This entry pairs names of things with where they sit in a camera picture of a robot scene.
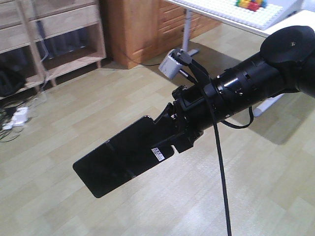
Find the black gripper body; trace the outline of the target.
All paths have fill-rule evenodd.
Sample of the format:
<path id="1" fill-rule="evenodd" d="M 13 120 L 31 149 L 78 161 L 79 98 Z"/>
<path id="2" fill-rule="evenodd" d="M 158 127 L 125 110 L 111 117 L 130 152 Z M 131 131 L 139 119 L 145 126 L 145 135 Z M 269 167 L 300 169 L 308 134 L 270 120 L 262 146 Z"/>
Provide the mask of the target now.
<path id="1" fill-rule="evenodd" d="M 187 89 L 186 86 L 179 86 L 172 91 L 174 101 L 173 115 L 171 117 L 175 122 L 176 129 L 173 145 L 178 153 L 182 153 L 192 148 L 194 142 L 203 135 L 203 131 L 194 128 L 187 118 L 183 99 L 183 93 Z"/>

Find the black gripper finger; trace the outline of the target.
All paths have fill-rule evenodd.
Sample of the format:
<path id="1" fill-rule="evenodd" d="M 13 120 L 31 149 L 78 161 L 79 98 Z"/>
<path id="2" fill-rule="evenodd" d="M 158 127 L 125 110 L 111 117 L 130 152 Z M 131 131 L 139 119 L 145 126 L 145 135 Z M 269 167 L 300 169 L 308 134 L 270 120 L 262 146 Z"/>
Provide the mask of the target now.
<path id="1" fill-rule="evenodd" d="M 171 117 L 174 106 L 168 103 L 162 113 L 153 120 L 145 115 L 139 119 L 140 124 L 137 134 L 140 145 L 174 145 L 176 124 Z"/>

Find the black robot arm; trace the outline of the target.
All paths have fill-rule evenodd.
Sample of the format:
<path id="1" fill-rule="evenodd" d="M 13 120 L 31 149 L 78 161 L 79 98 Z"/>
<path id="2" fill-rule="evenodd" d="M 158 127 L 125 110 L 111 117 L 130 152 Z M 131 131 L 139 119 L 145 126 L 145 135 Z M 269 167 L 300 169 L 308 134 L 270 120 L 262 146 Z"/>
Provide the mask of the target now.
<path id="1" fill-rule="evenodd" d="M 282 93 L 315 94 L 315 33 L 290 26 L 268 36 L 255 55 L 211 78 L 182 49 L 169 52 L 160 65 L 170 76 L 187 66 L 194 85 L 173 91 L 174 102 L 139 135 L 144 148 L 173 145 L 178 152 L 193 146 L 203 131 L 268 97 Z"/>

